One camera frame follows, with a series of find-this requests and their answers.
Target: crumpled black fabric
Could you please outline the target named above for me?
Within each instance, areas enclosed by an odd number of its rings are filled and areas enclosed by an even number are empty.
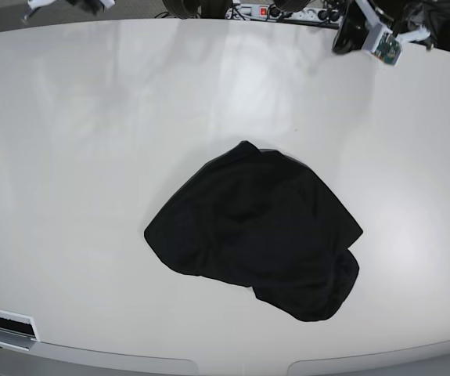
[[[252,286],[301,321],[329,319],[350,294],[360,235],[310,168],[246,141],[204,165],[145,230],[175,272]]]

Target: black t-shirt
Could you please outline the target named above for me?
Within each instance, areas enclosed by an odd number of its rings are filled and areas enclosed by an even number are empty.
[[[362,229],[307,166],[241,142],[204,165],[145,230],[174,271],[250,287],[302,321],[329,319],[350,293]]]

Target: power strip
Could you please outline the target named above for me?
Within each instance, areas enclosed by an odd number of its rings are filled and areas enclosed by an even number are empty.
[[[335,29],[340,26],[343,20],[343,17],[334,10],[331,11],[330,9],[313,8],[309,6],[300,12],[291,13],[289,16],[283,16],[283,13],[277,8],[268,5],[236,4],[235,9],[236,10],[229,9],[226,13],[227,20],[231,20],[233,14],[234,20],[277,22],[279,18],[281,18],[282,21],[286,21],[287,23],[300,22],[303,24]]]

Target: black cable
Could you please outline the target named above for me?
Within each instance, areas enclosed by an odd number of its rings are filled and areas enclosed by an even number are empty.
[[[240,18],[242,18],[243,20],[246,19],[246,17],[244,17],[244,16],[242,15],[242,13],[239,12],[239,10],[237,9],[237,6],[236,6],[235,4],[233,4],[233,3],[232,3],[232,8],[237,12],[237,14],[240,16]]]
[[[416,2],[420,2],[422,4],[426,4],[428,6],[431,6],[432,8],[437,10],[439,13],[449,13],[450,12],[450,8],[449,7],[440,6],[437,3],[432,2],[431,0],[416,0]]]
[[[430,24],[430,37],[432,42],[434,43],[434,45],[438,44],[438,29],[435,26],[434,23],[434,18],[433,18],[433,13],[439,13],[439,15],[443,15],[443,16],[447,16],[449,17],[450,8],[449,7],[441,7],[441,10],[439,10],[437,8],[437,6],[433,6],[433,9],[430,9],[429,11],[425,10],[425,13],[427,13],[428,15],[428,23]]]
[[[154,18],[159,18],[159,16],[162,16],[162,15],[164,15],[163,17],[161,17],[161,18],[166,18],[167,16],[169,16],[169,12],[166,10],[166,11],[164,11],[164,12],[160,12],[159,14],[157,14]]]
[[[287,17],[291,17],[293,15],[292,12],[282,12],[279,18],[277,18],[276,22],[282,23]]]
[[[322,4],[322,7],[324,9],[327,9],[329,11],[329,14],[333,10],[336,10],[336,11],[340,12],[341,14],[343,14],[346,11],[346,5],[347,5],[347,3],[344,0],[329,0],[329,1],[325,0]]]
[[[268,9],[266,9],[266,22],[268,22],[268,20],[270,19],[270,9],[272,9],[274,6],[275,6],[275,3],[270,4]]]
[[[322,29],[334,29],[337,30],[339,28],[337,23],[331,23],[325,20],[324,22],[310,22],[310,21],[303,21],[303,20],[281,20],[277,21],[281,24],[294,24],[294,25],[303,25],[303,26],[315,26],[320,27]]]

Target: white tabletop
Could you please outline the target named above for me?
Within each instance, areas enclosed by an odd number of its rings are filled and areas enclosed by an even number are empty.
[[[43,342],[201,374],[450,339],[450,53],[333,56],[334,32],[126,20],[0,34],[0,309]],[[142,231],[241,140],[306,163],[364,229],[330,320],[169,270]]]

